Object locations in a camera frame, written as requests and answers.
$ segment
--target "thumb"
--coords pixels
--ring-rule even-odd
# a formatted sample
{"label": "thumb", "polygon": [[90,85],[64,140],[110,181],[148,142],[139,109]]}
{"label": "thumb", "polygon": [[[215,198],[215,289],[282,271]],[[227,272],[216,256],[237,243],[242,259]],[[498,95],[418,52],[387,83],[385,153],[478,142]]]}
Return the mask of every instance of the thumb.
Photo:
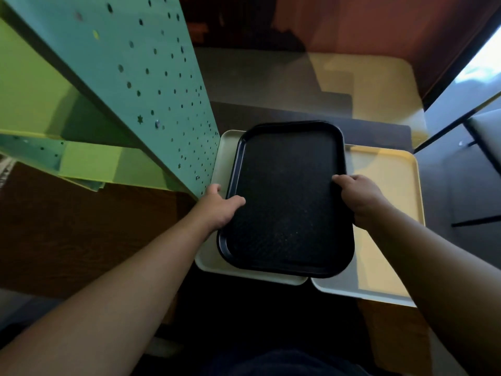
{"label": "thumb", "polygon": [[342,174],[342,175],[333,175],[332,176],[332,181],[335,184],[338,184],[341,186],[342,189],[347,188],[350,184],[354,183],[355,180],[350,177],[349,175]]}
{"label": "thumb", "polygon": [[230,199],[227,199],[226,203],[231,206],[233,211],[236,211],[238,208],[246,204],[246,199],[243,196],[234,195]]}

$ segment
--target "finger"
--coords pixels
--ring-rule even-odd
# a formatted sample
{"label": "finger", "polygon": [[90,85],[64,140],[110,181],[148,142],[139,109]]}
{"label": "finger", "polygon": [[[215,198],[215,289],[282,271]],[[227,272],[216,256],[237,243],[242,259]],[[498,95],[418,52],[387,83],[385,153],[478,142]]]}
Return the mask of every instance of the finger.
{"label": "finger", "polygon": [[335,174],[332,176],[332,181],[334,183],[340,185],[341,188],[343,188],[343,189],[355,182],[355,180],[352,177],[350,177],[349,175],[346,175],[346,174],[342,174],[342,175]]}
{"label": "finger", "polygon": [[246,204],[246,199],[243,196],[234,195],[230,199],[227,199],[227,203],[234,211],[236,211],[238,208]]}
{"label": "finger", "polygon": [[209,186],[207,186],[205,194],[206,195],[217,194],[219,190],[221,190],[221,185],[217,183],[212,183]]}

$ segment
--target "perforated metal panel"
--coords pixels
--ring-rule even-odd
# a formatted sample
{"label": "perforated metal panel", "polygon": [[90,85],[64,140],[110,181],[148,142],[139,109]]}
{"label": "perforated metal panel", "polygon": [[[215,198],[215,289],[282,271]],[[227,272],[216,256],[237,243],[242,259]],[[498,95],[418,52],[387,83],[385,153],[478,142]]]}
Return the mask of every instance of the perforated metal panel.
{"label": "perforated metal panel", "polygon": [[179,0],[5,0],[196,196],[219,144]]}

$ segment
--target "chair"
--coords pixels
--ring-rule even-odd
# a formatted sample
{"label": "chair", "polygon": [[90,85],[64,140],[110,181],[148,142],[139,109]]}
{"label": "chair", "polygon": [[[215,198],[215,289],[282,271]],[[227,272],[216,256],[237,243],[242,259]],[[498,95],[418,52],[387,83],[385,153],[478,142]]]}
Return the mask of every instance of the chair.
{"label": "chair", "polygon": [[[472,109],[468,113],[461,116],[459,119],[443,128],[440,132],[436,133],[421,145],[419,145],[414,151],[414,154],[424,149],[426,146],[432,144],[455,127],[462,124],[473,138],[473,141],[470,142],[467,147],[478,145],[480,150],[483,151],[485,157],[487,157],[489,162],[501,177],[501,109],[497,109],[491,112],[485,112],[474,116],[475,113],[485,108],[499,96],[501,96],[501,92],[494,95],[479,107]],[[493,223],[496,221],[501,221],[501,215],[488,216],[486,218],[473,219],[468,221],[460,221],[453,223],[452,227],[477,226],[480,224]]]}

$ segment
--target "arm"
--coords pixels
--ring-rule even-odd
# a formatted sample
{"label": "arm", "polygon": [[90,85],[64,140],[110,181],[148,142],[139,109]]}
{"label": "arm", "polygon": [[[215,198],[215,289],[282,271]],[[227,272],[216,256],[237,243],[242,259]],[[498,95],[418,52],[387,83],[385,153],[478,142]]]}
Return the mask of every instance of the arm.
{"label": "arm", "polygon": [[335,175],[355,213],[443,344],[470,374],[501,373],[501,271],[393,207],[362,175]]}
{"label": "arm", "polygon": [[198,247],[245,204],[240,196],[222,199],[218,189],[210,185],[184,219],[0,351],[0,374],[130,374]]}

